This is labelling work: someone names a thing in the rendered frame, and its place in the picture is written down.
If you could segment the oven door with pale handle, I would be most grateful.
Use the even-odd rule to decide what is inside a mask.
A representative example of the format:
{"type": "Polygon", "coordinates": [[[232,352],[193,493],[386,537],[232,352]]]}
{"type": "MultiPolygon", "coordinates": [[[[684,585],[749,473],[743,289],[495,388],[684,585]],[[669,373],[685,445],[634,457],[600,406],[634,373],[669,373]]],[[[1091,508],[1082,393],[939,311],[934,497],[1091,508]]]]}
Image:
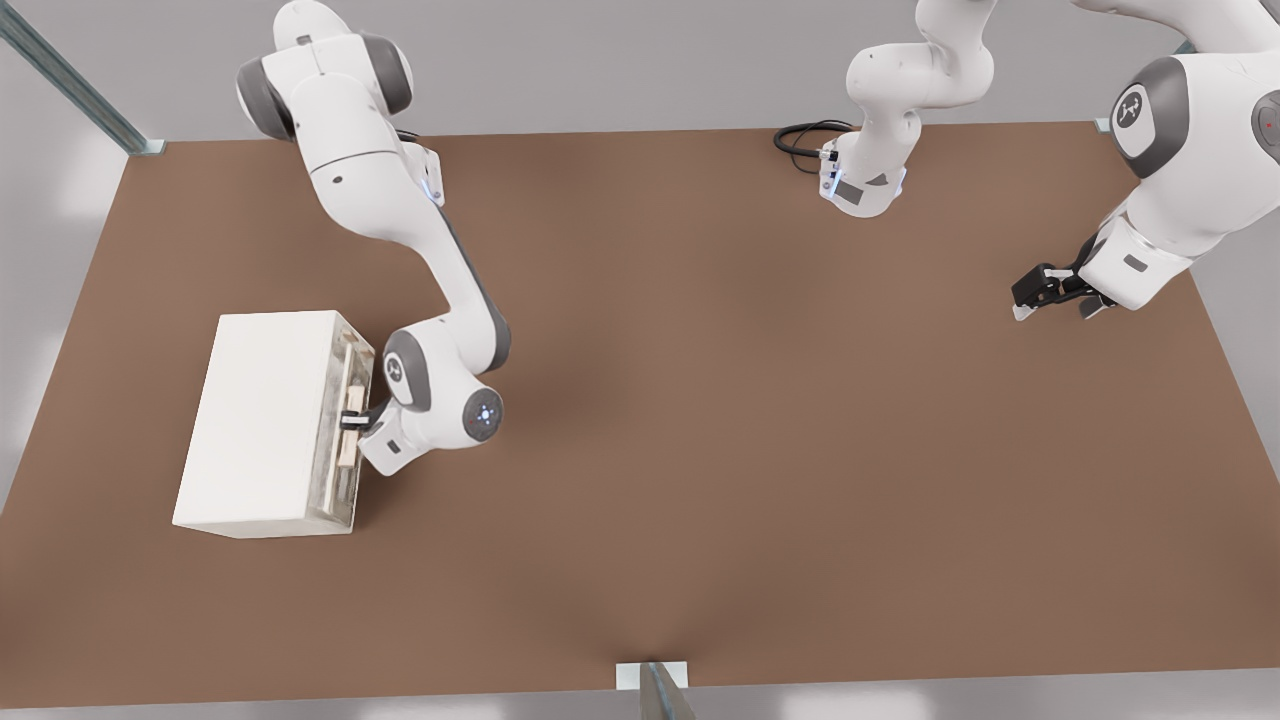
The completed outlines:
{"type": "Polygon", "coordinates": [[[375,369],[374,348],[344,319],[337,318],[325,355],[307,519],[328,534],[348,534],[355,524],[360,478],[360,433],[342,427],[346,413],[369,409],[375,369]]]}

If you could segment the white oven box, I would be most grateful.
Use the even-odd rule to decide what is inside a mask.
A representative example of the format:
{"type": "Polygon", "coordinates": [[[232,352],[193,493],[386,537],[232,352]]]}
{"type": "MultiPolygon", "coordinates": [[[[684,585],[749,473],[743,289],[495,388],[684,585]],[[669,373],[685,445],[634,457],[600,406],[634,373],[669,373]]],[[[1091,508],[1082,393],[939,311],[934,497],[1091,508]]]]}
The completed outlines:
{"type": "Polygon", "coordinates": [[[337,318],[344,319],[334,310],[219,318],[174,527],[236,539],[346,536],[325,533],[306,512],[337,318]]]}

